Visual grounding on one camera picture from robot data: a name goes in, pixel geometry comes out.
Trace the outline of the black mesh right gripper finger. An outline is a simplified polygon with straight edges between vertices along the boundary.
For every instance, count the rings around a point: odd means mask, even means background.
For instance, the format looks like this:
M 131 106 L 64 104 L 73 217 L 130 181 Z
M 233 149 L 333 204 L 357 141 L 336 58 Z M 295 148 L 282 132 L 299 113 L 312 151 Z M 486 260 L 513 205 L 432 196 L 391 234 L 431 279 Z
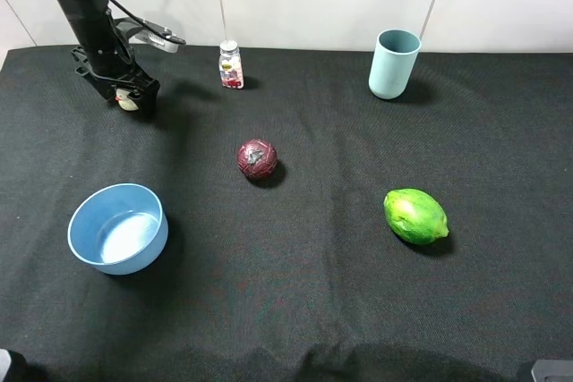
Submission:
M 115 100 L 116 88 L 114 83 L 105 77 L 100 77 L 94 73 L 89 67 L 78 66 L 75 69 L 77 75 L 82 77 L 89 85 L 98 92 L 107 102 Z

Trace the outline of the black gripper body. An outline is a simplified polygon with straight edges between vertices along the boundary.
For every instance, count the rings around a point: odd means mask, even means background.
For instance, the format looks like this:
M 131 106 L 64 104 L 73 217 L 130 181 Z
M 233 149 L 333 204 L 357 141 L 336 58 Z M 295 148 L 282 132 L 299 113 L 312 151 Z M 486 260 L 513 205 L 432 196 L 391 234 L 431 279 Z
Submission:
M 119 41 L 109 50 L 97 48 L 86 50 L 77 46 L 71 51 L 78 66 L 89 67 L 100 77 L 110 79 L 116 89 L 136 89 L 135 80 L 141 67 L 135 60 L 135 53 L 128 43 Z

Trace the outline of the black mesh left gripper finger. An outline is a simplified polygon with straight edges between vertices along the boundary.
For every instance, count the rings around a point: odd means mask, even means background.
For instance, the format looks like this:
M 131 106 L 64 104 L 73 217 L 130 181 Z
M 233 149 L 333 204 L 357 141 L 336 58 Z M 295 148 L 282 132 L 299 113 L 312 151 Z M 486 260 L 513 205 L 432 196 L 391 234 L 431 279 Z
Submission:
M 133 102 L 138 107 L 141 116 L 150 119 L 156 112 L 156 104 L 160 84 L 151 78 L 145 71 L 140 71 L 135 80 L 136 91 L 133 93 Z

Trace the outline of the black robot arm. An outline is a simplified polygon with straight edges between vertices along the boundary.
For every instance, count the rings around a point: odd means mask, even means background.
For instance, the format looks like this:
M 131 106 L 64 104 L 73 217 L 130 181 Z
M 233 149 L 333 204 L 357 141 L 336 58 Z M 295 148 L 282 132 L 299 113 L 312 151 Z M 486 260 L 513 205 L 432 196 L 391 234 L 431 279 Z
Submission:
M 57 0 L 79 45 L 72 50 L 75 72 L 106 101 L 127 105 L 142 116 L 156 110 L 160 84 L 137 63 L 129 38 L 142 30 L 162 37 L 129 11 L 114 19 L 115 0 Z

